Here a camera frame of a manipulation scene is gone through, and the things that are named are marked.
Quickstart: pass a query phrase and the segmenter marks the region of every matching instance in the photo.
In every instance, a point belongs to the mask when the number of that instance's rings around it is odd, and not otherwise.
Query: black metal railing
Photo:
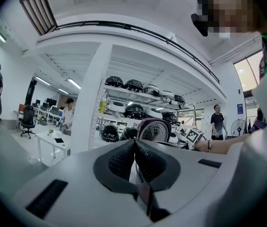
[[[148,29],[144,29],[135,25],[130,24],[124,24],[119,22],[111,22],[111,21],[80,21],[80,22],[73,22],[65,25],[58,26],[55,30],[60,30],[63,28],[69,28],[69,27],[77,27],[77,26],[107,26],[107,27],[114,27],[114,28],[121,28],[121,29],[127,29],[131,31],[136,31],[138,33],[146,34],[149,36],[152,36],[154,38],[157,38],[161,41],[164,41],[167,44],[170,44],[171,46],[177,48],[178,50],[182,51],[189,57],[191,57],[195,62],[199,63],[218,83],[220,83],[220,80],[216,77],[216,75],[203,63],[201,62],[196,56],[194,56],[191,52],[189,52],[187,49],[179,45],[178,43],[172,41],[171,39],[168,39],[158,33],[155,33],[153,31],[150,31]]]

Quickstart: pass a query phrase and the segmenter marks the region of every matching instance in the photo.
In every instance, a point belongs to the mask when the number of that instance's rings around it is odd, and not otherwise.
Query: ceiling
[[[41,58],[50,66],[40,66],[36,72],[41,79],[77,95],[79,89],[67,81],[73,79],[81,85],[88,66],[96,53],[98,43],[69,43],[45,48]],[[215,96],[196,82],[186,71],[148,53],[114,45],[106,77],[118,76],[124,83],[137,79],[143,84],[153,83],[160,90],[182,95],[188,103],[214,100]]]
[[[100,13],[146,20],[174,33],[202,52],[208,61],[213,61],[255,36],[245,34],[231,39],[220,39],[214,35],[201,36],[190,18],[196,12],[196,0],[49,0],[49,4],[58,24],[61,19],[65,24],[65,18],[70,19],[68,22],[82,21],[84,14]]]

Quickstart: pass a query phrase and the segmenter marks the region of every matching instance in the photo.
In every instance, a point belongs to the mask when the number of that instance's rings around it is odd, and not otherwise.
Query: bracelet
[[[212,145],[212,143],[213,143],[213,140],[210,139],[210,140],[208,141],[208,146],[207,146],[207,152],[208,152],[208,153],[211,152],[211,145]]]

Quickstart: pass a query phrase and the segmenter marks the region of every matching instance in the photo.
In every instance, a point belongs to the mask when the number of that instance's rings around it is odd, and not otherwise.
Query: shorts
[[[219,137],[215,137],[214,135],[211,136],[212,140],[224,140],[223,135],[219,135]]]

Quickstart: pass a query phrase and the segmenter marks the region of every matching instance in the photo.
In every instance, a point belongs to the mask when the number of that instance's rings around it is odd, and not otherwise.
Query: metal shelf
[[[137,119],[116,117],[114,115],[104,114],[104,113],[98,113],[98,117],[101,117],[101,118],[104,118],[104,119],[108,119],[108,120],[114,120],[114,121],[118,121],[118,122],[127,122],[127,123],[129,123],[131,125],[133,125],[134,123],[140,124],[140,122],[141,122],[141,120],[137,120]]]
[[[170,104],[169,100],[161,100],[157,96],[149,95],[142,92],[134,92],[120,87],[104,85],[104,89],[106,90],[108,97],[113,100],[134,102],[140,104],[141,106],[149,108],[154,107],[165,108],[175,111],[179,110],[178,103],[175,101],[172,101],[172,104]],[[193,109],[193,106],[185,105],[185,108],[183,109]]]

